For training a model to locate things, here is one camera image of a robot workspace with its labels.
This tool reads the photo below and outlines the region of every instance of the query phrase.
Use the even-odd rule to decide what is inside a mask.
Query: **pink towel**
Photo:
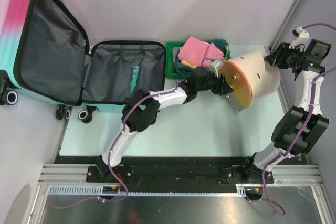
[[[204,58],[218,60],[223,59],[224,54],[215,44],[208,45],[191,36],[183,45],[178,56],[180,61],[185,60],[191,65],[200,66]],[[204,60],[203,67],[209,68],[210,63],[210,60]]]

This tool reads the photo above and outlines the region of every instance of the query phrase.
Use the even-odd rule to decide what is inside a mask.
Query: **green basket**
[[[173,63],[173,48],[182,47],[185,42],[167,42],[166,43],[166,78],[174,80],[184,80],[188,76],[184,76],[175,72]],[[229,43],[227,42],[224,49],[226,59],[231,59]]]

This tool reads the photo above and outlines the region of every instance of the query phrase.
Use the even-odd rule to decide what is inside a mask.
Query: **suitcase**
[[[57,119],[87,104],[93,111],[120,112],[136,89],[164,88],[165,48],[154,41],[104,41],[90,49],[84,28],[60,0],[10,0],[0,35],[0,104],[14,105],[23,93],[58,104]]]

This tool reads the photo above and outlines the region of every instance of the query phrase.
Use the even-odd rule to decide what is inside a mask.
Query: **beige cylinder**
[[[280,71],[264,61],[267,54],[254,50],[224,62],[219,73],[233,86],[232,98],[240,109],[247,108],[260,97],[275,92],[280,85]]]

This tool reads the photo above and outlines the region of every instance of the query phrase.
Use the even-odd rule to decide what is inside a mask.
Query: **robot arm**
[[[279,48],[265,60],[273,66],[292,68],[297,83],[295,106],[293,106],[276,126],[272,143],[263,151],[256,153],[254,165],[266,171],[287,157],[307,154],[327,129],[329,120],[322,117],[320,110],[320,87],[325,67],[320,66],[330,50],[330,44],[312,40],[305,52],[299,45],[309,39],[308,33],[297,28],[293,31],[298,36],[291,44],[281,43]]]
[[[204,67],[196,68],[192,75],[176,87],[159,92],[147,92],[140,89],[123,109],[122,124],[111,146],[102,155],[105,164],[111,167],[120,164],[123,153],[139,133],[147,129],[156,121],[160,109],[172,105],[185,104],[196,98],[199,91],[211,90],[214,94],[225,95],[233,92],[232,86],[225,81],[224,75],[217,76],[222,65],[213,64],[214,72],[209,72]]]

